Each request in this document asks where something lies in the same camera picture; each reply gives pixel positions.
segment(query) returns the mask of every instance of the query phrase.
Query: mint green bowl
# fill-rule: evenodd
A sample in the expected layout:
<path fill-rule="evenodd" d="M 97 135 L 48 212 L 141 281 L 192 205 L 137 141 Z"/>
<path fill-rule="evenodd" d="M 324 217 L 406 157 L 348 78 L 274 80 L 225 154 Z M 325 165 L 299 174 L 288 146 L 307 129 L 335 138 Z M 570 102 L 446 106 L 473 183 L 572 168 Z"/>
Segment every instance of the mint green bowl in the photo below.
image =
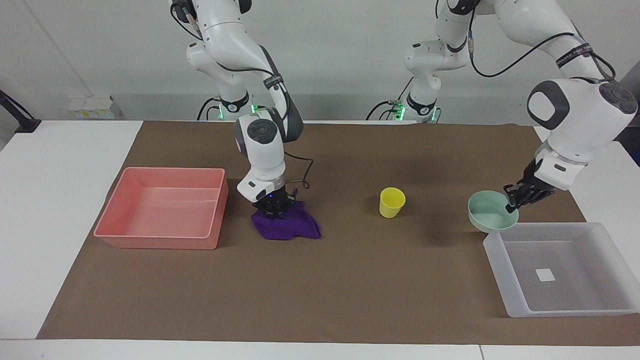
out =
<path fill-rule="evenodd" d="M 469 220 L 483 233 L 495 234 L 505 231 L 518 222 L 518 210 L 509 214 L 507 197 L 503 193 L 483 190 L 469 198 L 467 206 Z"/>

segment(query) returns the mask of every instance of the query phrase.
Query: label on white box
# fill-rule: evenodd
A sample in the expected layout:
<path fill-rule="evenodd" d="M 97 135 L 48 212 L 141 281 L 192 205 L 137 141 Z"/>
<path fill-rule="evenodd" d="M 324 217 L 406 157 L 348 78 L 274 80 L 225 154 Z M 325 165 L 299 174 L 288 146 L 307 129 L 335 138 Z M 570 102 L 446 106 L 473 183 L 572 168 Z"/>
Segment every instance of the label on white box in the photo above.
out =
<path fill-rule="evenodd" d="M 551 272 L 551 269 L 536 269 L 536 274 L 538 274 L 540 282 L 556 281 L 556 277 L 554 273 Z"/>

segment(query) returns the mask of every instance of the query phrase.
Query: yellow cup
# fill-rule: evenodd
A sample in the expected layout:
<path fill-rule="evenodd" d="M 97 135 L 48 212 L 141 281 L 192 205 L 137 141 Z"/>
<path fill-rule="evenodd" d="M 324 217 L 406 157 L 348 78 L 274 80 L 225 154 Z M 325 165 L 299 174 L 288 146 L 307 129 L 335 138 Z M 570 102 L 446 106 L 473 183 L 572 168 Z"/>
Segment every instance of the yellow cup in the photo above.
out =
<path fill-rule="evenodd" d="M 397 188 L 386 188 L 380 193 L 380 215 L 385 218 L 394 218 L 404 206 L 406 197 Z"/>

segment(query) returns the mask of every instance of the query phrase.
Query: robotic arm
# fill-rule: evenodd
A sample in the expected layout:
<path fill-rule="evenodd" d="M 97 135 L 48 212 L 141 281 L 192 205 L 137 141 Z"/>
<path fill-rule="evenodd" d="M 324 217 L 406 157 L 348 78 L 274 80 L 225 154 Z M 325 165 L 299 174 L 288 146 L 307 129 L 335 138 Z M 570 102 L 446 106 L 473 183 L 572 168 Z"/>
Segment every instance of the robotic arm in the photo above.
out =
<path fill-rule="evenodd" d="M 416 77 L 406 101 L 419 116 L 428 118 L 435 108 L 440 80 L 434 72 L 464 67 L 473 57 L 469 23 L 476 12 L 495 13 L 509 39 L 545 51 L 565 77 L 538 84 L 527 101 L 531 118 L 551 135 L 523 178 L 504 187 L 507 210 L 514 212 L 556 188 L 568 190 L 596 152 L 631 122 L 637 101 L 603 73 L 599 56 L 556 0 L 445 0 L 436 27 L 441 39 L 415 44 L 405 56 Z"/>
<path fill-rule="evenodd" d="M 189 46 L 189 62 L 214 78 L 223 116 L 237 119 L 236 143 L 251 163 L 251 170 L 237 186 L 238 191 L 267 214 L 277 216 L 287 211 L 295 198 L 285 189 L 283 143 L 298 139 L 303 122 L 271 56 L 253 41 L 241 20 L 241 14 L 251 8 L 251 0 L 171 3 L 178 19 L 191 24 L 202 39 L 201 44 Z M 238 72 L 259 75 L 275 107 L 253 113 L 252 97 L 236 75 Z"/>

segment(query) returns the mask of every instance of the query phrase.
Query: brown tabletop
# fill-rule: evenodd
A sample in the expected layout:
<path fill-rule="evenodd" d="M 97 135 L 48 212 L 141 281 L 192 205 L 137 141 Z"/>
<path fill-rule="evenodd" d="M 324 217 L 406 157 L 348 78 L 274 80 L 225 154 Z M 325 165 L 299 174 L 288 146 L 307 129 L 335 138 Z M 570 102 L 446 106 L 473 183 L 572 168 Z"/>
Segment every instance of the brown tabletop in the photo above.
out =
<path fill-rule="evenodd" d="M 235 191 L 248 162 L 231 124 L 145 122 L 123 168 L 227 170 L 220 246 L 116 249 L 89 235 L 38 338 L 640 345 L 640 315 L 507 316 L 467 200 L 520 179 L 539 145 L 530 127 L 307 125 L 287 150 L 316 159 L 299 200 L 323 238 L 267 241 Z M 299 178 L 306 163 L 287 166 Z M 408 199 L 392 220 L 377 212 L 387 186 Z M 584 218 L 558 192 L 520 221 Z"/>

